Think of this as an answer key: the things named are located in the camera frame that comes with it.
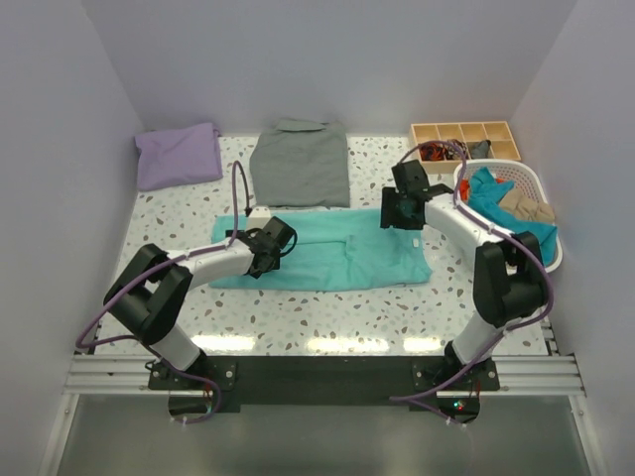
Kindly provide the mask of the teal t shirt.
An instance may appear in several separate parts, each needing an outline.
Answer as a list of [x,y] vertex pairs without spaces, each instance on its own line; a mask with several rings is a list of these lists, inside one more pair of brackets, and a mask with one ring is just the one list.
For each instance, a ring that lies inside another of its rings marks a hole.
[[258,279],[232,276],[219,289],[344,292],[426,283],[432,269],[419,230],[382,228],[377,208],[284,211],[298,234],[280,268]]

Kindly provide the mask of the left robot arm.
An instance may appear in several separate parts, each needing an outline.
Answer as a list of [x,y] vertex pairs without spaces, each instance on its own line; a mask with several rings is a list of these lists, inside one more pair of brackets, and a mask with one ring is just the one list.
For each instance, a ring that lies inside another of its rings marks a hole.
[[186,251],[154,244],[138,250],[104,298],[105,310],[156,354],[151,369],[172,390],[212,388],[207,355],[177,325],[190,290],[231,277],[258,279],[280,269],[295,248],[297,231],[278,217],[232,230],[220,242]]

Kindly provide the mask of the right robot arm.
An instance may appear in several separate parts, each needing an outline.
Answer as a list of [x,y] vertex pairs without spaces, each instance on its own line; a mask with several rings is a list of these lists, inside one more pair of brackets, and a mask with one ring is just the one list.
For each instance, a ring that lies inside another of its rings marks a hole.
[[548,313],[554,291],[543,266],[538,238],[504,232],[478,217],[444,184],[431,185],[421,163],[392,167],[393,186],[382,189],[380,226],[421,230],[426,226],[456,239],[472,253],[472,300],[475,311],[463,331],[444,350],[435,385],[420,398],[447,387],[465,389],[477,377],[506,333]]

